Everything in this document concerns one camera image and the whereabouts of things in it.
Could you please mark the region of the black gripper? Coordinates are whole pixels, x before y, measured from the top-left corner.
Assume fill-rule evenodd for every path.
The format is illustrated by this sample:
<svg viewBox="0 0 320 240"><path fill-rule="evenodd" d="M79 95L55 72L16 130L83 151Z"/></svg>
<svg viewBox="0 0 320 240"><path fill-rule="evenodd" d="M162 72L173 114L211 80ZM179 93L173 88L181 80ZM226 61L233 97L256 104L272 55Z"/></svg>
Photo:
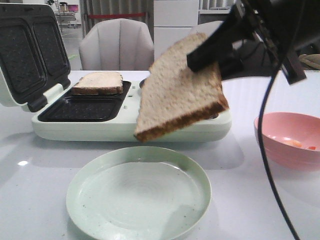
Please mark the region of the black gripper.
<svg viewBox="0 0 320 240"><path fill-rule="evenodd" d="M291 85L306 78L297 51L319 38L318 0L237 0L220 27L187 55L187 66L198 72L218 63L223 80L269 77L280 66Z"/></svg>

